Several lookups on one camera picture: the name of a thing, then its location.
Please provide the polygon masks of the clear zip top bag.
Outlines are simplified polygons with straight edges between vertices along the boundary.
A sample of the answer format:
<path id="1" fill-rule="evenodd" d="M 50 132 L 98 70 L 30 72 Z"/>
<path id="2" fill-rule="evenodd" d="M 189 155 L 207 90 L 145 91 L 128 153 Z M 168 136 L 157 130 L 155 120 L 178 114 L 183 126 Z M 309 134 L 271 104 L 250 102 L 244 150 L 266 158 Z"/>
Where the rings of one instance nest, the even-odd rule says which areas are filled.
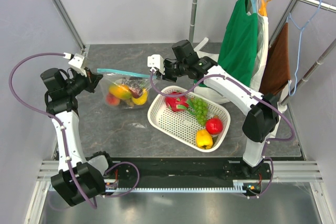
<path id="1" fill-rule="evenodd" d="M 149 104 L 152 84 L 157 83 L 155 76 L 117 69 L 98 68 L 103 75 L 99 86 L 103 100 L 115 109 L 139 109 Z"/>

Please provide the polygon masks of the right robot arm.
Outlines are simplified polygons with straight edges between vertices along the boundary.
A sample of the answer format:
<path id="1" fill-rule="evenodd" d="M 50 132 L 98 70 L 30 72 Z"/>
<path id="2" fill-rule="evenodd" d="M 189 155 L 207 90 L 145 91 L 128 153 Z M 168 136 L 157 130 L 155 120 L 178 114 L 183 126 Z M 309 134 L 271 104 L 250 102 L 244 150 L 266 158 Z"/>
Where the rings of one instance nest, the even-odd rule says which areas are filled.
<path id="1" fill-rule="evenodd" d="M 151 74 L 172 82 L 187 76 L 223 95 L 241 110 L 246 117 L 242 130 L 247 143 L 240 172 L 245 178 L 254 178 L 259 173 L 265 140 L 279 121 L 275 96 L 252 90 L 229 75 L 212 58 L 199 57 L 188 40 L 175 43 L 172 50 L 175 60 L 157 54 L 148 56 L 147 66 Z"/>

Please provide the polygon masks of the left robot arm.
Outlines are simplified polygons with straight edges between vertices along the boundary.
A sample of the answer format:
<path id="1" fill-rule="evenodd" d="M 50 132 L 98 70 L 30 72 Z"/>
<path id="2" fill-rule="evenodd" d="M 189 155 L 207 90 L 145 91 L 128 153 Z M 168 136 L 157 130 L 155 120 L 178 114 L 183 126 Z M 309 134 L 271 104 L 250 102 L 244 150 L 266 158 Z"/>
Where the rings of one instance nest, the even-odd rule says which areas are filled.
<path id="1" fill-rule="evenodd" d="M 106 152 L 85 158 L 79 135 L 78 101 L 82 91 L 93 93 L 102 75 L 86 68 L 86 75 L 72 71 L 73 76 L 58 68 L 44 71 L 40 77 L 47 88 L 47 115 L 57 133 L 59 149 L 58 174 L 51 177 L 55 191 L 71 207 L 88 201 L 96 207 L 95 196 L 105 191 L 104 178 L 111 178 L 115 165 Z"/>

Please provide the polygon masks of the orange green mango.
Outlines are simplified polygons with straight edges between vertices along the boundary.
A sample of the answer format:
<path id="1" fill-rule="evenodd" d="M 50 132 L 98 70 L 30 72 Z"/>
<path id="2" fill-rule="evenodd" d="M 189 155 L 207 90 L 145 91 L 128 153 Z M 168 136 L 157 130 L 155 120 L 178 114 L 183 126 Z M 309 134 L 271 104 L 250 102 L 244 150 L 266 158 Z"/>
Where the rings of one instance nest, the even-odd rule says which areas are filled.
<path id="1" fill-rule="evenodd" d="M 124 84 L 110 85 L 109 93 L 119 98 L 120 100 L 128 100 L 132 97 L 129 87 Z"/>

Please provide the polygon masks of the dark red plum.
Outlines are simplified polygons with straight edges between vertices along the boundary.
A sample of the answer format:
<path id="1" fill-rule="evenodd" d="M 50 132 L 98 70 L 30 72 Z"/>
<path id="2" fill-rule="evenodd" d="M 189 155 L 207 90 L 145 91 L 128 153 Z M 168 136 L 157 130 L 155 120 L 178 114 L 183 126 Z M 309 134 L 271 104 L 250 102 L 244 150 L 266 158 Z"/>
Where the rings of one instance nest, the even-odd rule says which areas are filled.
<path id="1" fill-rule="evenodd" d="M 134 87 L 131 87 L 130 88 L 130 92 L 132 94 L 132 97 L 133 98 L 139 98 L 141 95 L 142 95 L 142 88 L 134 88 Z"/>

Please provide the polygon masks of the yellow lemon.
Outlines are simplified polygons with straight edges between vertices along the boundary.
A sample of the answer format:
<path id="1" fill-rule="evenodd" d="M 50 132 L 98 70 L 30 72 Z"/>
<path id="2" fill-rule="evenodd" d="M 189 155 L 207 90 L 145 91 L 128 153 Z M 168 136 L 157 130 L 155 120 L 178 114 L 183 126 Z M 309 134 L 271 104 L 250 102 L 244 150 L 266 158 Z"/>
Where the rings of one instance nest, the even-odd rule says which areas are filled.
<path id="1" fill-rule="evenodd" d="M 138 98 L 132 97 L 131 100 L 135 105 L 144 105 L 148 99 L 147 89 L 142 90 L 142 94 Z"/>

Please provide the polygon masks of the orange peach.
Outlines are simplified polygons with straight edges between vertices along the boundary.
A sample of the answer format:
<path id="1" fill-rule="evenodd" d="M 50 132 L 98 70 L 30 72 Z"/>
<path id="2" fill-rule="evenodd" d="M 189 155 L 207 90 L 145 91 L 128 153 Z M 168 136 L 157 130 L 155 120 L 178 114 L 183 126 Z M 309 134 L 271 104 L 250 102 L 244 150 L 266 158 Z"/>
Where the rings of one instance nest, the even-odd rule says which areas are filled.
<path id="1" fill-rule="evenodd" d="M 105 101 L 109 106 L 118 106 L 120 104 L 120 99 L 112 94 L 107 94 Z"/>

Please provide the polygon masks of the brown longan bunch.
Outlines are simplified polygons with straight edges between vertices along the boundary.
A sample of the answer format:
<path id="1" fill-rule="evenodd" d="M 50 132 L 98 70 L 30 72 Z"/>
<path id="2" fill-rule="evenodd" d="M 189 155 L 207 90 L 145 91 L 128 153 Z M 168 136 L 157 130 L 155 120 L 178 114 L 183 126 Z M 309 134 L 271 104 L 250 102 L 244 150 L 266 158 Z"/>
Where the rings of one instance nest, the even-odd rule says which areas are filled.
<path id="1" fill-rule="evenodd" d="M 124 79 L 123 80 L 123 84 L 125 84 L 126 86 L 128 86 L 129 89 L 131 87 L 146 89 L 145 88 L 145 80 L 142 79 L 142 78 L 138 78 L 138 77 L 130 77 L 128 79 Z M 134 107 L 135 106 L 135 104 L 132 102 L 131 99 L 125 100 L 125 102 L 130 107 Z"/>

